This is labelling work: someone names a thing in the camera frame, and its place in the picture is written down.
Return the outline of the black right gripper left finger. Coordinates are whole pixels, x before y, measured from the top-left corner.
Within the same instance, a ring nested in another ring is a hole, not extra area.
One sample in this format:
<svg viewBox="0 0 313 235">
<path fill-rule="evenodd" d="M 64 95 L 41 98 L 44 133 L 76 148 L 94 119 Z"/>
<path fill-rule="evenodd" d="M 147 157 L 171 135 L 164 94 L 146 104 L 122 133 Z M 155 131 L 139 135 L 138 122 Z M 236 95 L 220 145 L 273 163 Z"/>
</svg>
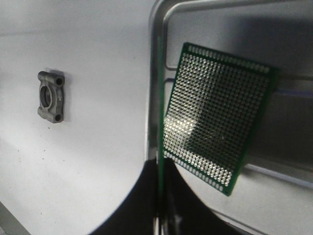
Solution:
<svg viewBox="0 0 313 235">
<path fill-rule="evenodd" d="M 153 235 L 157 213 L 157 162 L 147 160 L 134 187 L 92 235 Z"/>
</svg>

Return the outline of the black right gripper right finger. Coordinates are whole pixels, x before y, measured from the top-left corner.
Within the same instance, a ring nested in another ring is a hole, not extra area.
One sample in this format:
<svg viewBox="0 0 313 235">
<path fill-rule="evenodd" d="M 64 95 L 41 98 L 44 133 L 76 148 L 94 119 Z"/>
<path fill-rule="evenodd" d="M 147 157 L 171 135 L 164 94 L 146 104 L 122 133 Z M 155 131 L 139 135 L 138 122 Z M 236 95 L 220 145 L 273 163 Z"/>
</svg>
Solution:
<svg viewBox="0 0 313 235">
<path fill-rule="evenodd" d="M 166 235 L 242 235 L 191 190 L 171 159 L 163 166 L 163 230 Z"/>
</svg>

